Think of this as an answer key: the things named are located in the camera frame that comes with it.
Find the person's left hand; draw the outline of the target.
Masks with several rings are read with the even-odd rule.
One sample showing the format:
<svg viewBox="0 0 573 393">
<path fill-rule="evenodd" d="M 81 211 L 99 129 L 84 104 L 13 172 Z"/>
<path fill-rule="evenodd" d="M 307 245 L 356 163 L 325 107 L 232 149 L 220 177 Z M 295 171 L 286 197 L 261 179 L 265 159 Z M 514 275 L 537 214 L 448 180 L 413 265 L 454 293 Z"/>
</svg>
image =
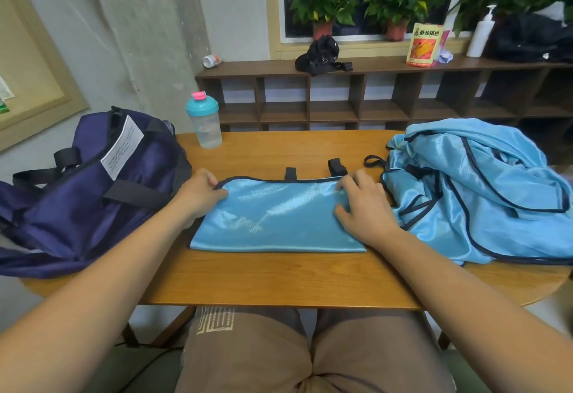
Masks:
<svg viewBox="0 0 573 393">
<path fill-rule="evenodd" d="M 169 203 L 170 212 L 181 230 L 189 228 L 196 219 L 205 216 L 216 205 L 207 204 L 207 192 L 217 188 L 218 180 L 205 168 L 197 170 L 183 183 Z"/>
</svg>

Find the light blue satin cloth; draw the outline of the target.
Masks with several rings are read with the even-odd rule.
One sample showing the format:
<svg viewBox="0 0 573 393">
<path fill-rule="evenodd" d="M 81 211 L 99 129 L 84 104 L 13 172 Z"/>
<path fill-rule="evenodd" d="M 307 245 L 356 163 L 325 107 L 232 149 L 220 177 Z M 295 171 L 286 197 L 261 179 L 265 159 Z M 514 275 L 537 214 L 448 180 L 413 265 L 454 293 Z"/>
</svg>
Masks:
<svg viewBox="0 0 573 393">
<path fill-rule="evenodd" d="M 349 209 L 338 180 L 348 171 L 340 158 L 328 161 L 330 176 L 300 180 L 287 167 L 282 180 L 232 177 L 215 187 L 226 190 L 198 225 L 189 248 L 222 253 L 363 253 L 365 246 L 334 215 Z"/>
</svg>

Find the person's left forearm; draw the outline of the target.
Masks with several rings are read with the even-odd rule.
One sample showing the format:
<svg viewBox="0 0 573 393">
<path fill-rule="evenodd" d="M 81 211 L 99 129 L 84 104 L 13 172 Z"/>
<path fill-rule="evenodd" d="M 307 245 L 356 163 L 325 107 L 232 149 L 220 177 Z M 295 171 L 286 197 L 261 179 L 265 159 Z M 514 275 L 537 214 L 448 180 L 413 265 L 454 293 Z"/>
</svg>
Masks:
<svg viewBox="0 0 573 393">
<path fill-rule="evenodd" d="M 172 201 L 1 333 L 0 393 L 80 392 L 197 210 Z"/>
</svg>

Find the clear shaker bottle teal lid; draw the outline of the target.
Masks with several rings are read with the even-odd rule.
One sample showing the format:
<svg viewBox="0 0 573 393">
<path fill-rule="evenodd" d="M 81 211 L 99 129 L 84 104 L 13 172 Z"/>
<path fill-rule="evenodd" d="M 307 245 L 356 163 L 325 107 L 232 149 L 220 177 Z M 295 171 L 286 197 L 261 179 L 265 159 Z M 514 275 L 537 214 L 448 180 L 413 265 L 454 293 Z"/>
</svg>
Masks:
<svg viewBox="0 0 573 393">
<path fill-rule="evenodd" d="M 193 92 L 185 107 L 202 148 L 217 148 L 222 144 L 219 104 L 204 91 Z"/>
</svg>

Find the navy blue duffel bag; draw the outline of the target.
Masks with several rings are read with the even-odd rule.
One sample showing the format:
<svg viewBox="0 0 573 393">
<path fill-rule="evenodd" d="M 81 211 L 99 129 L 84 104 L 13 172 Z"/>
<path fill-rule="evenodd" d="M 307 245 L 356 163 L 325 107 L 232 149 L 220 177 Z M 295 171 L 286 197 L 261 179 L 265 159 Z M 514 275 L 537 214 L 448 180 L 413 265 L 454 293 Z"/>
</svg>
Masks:
<svg viewBox="0 0 573 393">
<path fill-rule="evenodd" d="M 191 176 L 175 127 L 112 107 L 80 118 L 55 166 L 0 181 L 0 276 L 46 279 L 89 266 L 165 207 Z"/>
</svg>

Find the wooden table leg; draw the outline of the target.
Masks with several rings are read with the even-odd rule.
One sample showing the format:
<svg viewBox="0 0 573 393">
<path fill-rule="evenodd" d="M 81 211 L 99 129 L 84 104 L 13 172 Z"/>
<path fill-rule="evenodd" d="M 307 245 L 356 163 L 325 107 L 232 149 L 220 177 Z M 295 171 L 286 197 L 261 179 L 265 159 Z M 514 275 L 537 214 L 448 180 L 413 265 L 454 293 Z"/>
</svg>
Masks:
<svg viewBox="0 0 573 393">
<path fill-rule="evenodd" d="M 161 333 L 150 343 L 141 343 L 131 325 L 126 324 L 124 330 L 121 333 L 123 339 L 122 342 L 116 344 L 115 346 L 125 345 L 129 348 L 153 348 L 153 349 L 170 349 L 173 348 L 175 343 L 180 339 L 183 333 L 186 331 L 186 325 L 190 323 L 197 311 L 197 306 L 189 305 L 186 306 L 182 312 L 175 317 L 175 319 L 163 330 Z"/>
</svg>

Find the person's brown shorts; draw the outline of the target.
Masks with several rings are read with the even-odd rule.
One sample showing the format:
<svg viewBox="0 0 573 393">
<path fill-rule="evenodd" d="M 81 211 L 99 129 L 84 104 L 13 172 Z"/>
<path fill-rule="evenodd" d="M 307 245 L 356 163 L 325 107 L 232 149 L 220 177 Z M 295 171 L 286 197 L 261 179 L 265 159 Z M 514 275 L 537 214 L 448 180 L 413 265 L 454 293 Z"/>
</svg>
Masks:
<svg viewBox="0 0 573 393">
<path fill-rule="evenodd" d="M 423 312 L 203 306 L 175 393 L 456 393 Z"/>
</svg>

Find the orange yellow snack packet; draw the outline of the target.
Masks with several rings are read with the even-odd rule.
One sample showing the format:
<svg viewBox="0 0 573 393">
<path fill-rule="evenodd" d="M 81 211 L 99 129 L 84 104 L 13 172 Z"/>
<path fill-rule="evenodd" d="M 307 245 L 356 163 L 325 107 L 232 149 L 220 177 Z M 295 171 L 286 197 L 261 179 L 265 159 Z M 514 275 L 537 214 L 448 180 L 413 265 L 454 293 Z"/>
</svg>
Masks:
<svg viewBox="0 0 573 393">
<path fill-rule="evenodd" d="M 443 25 L 416 22 L 412 29 L 406 64 L 421 68 L 433 66 L 443 46 L 444 31 Z"/>
</svg>

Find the crumpled pale purple wrapper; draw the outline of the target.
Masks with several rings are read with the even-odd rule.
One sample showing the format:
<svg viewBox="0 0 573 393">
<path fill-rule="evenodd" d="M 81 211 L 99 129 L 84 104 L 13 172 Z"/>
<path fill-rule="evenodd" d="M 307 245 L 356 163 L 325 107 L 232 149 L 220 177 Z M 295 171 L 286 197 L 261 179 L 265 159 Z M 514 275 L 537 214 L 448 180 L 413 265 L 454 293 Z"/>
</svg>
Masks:
<svg viewBox="0 0 573 393">
<path fill-rule="evenodd" d="M 434 60 L 435 63 L 447 64 L 453 60 L 453 54 L 445 49 L 445 44 L 447 42 L 449 34 L 450 34 L 450 29 L 444 30 L 442 32 L 438 53 Z"/>
</svg>

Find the small bushy potted green plant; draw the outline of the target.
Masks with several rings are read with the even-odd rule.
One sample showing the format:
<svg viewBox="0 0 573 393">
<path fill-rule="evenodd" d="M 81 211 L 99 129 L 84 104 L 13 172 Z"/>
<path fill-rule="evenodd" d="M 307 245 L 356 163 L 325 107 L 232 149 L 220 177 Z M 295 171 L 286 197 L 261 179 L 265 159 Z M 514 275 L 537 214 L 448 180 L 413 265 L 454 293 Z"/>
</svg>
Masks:
<svg viewBox="0 0 573 393">
<path fill-rule="evenodd" d="M 311 24 L 312 39 L 332 35 L 336 23 L 354 26 L 358 0 L 291 0 L 293 23 Z"/>
</svg>

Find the wide potted green plant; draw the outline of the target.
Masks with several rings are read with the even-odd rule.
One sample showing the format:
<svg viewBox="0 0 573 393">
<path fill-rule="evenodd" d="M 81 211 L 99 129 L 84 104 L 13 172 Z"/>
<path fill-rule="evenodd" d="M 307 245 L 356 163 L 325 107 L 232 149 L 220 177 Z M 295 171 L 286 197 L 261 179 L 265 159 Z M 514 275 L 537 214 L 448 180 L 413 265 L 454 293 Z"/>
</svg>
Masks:
<svg viewBox="0 0 573 393">
<path fill-rule="evenodd" d="M 381 26 L 387 41 L 403 41 L 412 21 L 426 22 L 433 7 L 447 0 L 364 0 L 364 18 Z"/>
</svg>

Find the white pump dispenser bottle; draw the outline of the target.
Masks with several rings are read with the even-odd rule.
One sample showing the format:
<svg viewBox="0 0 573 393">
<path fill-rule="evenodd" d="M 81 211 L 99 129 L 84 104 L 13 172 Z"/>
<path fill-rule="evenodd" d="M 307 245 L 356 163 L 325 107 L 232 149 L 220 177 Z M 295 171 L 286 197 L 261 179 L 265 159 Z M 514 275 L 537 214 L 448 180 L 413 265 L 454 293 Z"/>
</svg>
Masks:
<svg viewBox="0 0 573 393">
<path fill-rule="evenodd" d="M 489 36 L 495 26 L 493 18 L 493 11 L 497 7 L 495 4 L 487 6 L 488 12 L 476 25 L 475 31 L 469 43 L 466 57 L 479 58 L 483 54 L 485 45 L 488 42 Z"/>
</svg>

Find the black jacket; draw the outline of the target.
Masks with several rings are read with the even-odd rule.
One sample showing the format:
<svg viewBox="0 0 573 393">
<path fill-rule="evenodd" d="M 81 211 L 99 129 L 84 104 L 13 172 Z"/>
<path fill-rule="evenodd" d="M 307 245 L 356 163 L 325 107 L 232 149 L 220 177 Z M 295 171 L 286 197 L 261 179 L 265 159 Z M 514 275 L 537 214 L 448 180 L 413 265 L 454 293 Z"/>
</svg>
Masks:
<svg viewBox="0 0 573 393">
<path fill-rule="evenodd" d="M 496 22 L 485 56 L 511 63 L 573 64 L 573 24 L 538 14 L 513 14 Z"/>
</svg>

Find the window with beige frame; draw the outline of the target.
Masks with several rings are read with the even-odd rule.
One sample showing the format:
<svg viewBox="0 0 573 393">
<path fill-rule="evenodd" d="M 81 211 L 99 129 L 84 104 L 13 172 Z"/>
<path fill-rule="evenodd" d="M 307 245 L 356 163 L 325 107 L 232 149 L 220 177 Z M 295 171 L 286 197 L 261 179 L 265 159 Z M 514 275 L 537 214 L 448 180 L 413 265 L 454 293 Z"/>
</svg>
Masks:
<svg viewBox="0 0 573 393">
<path fill-rule="evenodd" d="M 443 23 L 450 30 L 446 49 L 453 54 L 464 53 L 472 36 L 472 31 L 454 30 L 460 12 L 460 6 L 456 4 L 458 1 L 460 0 L 450 0 Z M 292 19 L 288 0 L 266 0 L 266 4 L 270 58 L 294 60 L 308 48 L 313 33 L 304 32 L 299 37 L 288 37 L 287 25 Z M 404 41 L 388 41 L 380 31 L 375 34 L 353 32 L 350 35 L 340 35 L 343 31 L 340 26 L 337 25 L 333 29 L 337 32 L 335 40 L 340 45 L 342 57 L 405 56 L 411 36 L 406 33 Z"/>
</svg>

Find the beige framed wall board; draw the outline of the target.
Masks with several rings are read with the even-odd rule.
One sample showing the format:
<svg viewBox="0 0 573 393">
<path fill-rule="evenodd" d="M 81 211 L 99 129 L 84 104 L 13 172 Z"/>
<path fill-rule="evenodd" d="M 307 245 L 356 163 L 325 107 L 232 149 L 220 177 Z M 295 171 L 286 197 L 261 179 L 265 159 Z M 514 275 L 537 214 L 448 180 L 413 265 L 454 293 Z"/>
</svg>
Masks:
<svg viewBox="0 0 573 393">
<path fill-rule="evenodd" d="M 0 0 L 0 152 L 89 108 L 31 0 Z"/>
</svg>

